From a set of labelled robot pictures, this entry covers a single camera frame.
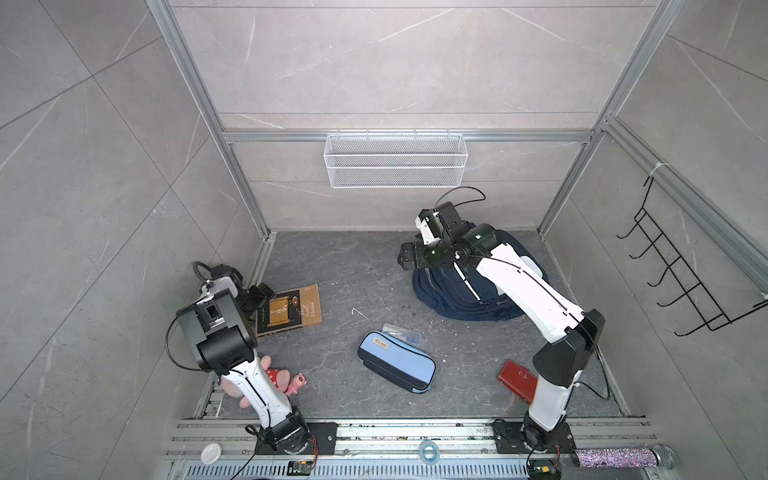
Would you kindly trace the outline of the brown and black book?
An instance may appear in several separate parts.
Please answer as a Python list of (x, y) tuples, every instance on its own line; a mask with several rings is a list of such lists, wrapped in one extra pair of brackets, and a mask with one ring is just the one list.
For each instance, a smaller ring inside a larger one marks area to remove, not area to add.
[(277, 292), (257, 311), (258, 337), (281, 333), (322, 323), (317, 284)]

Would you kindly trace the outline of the navy blue student backpack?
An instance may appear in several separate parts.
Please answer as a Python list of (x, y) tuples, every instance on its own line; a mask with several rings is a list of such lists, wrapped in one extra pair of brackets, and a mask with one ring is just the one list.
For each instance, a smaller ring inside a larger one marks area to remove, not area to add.
[(416, 297), (438, 315), (460, 321), (508, 321), (524, 311), (496, 285), (476, 271), (464, 273), (454, 267), (415, 269), (412, 287)]

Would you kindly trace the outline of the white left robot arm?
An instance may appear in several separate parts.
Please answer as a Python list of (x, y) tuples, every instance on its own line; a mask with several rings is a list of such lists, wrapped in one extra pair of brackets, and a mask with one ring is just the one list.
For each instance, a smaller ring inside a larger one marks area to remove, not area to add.
[(201, 281), (199, 297), (174, 318), (196, 362), (192, 369), (213, 372), (242, 394), (258, 416), (257, 436), (272, 450), (302, 452), (310, 441), (309, 427), (262, 366), (249, 321), (274, 291), (263, 283), (244, 287), (241, 273), (226, 264), (195, 261), (192, 268)]

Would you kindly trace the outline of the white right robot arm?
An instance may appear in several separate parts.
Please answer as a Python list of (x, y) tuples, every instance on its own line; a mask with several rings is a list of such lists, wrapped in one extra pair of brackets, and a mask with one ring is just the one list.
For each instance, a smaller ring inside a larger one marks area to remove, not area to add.
[(475, 273), (519, 307), (546, 339), (533, 357), (538, 377), (521, 435), (531, 450), (549, 449), (565, 430), (567, 405), (595, 353), (605, 318), (551, 287), (505, 232), (462, 219), (450, 202), (421, 210), (415, 225), (422, 243), (401, 245), (398, 263), (404, 270), (436, 273), (452, 267), (463, 281)]

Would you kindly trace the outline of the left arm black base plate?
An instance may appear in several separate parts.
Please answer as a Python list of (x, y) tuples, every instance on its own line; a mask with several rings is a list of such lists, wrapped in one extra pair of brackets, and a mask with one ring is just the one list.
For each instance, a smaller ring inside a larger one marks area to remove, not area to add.
[(308, 432), (293, 444), (285, 443), (273, 448), (259, 440), (257, 455), (310, 455), (315, 451), (319, 455), (333, 455), (337, 442), (338, 424), (334, 422), (309, 422)]

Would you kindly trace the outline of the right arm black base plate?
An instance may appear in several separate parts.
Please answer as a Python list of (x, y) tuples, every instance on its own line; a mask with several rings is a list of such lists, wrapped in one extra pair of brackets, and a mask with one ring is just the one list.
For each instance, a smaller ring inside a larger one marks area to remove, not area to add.
[(490, 426), (500, 454), (565, 454), (575, 449), (573, 434), (565, 420), (561, 420), (551, 431), (545, 431), (528, 416), (521, 421), (497, 418)]

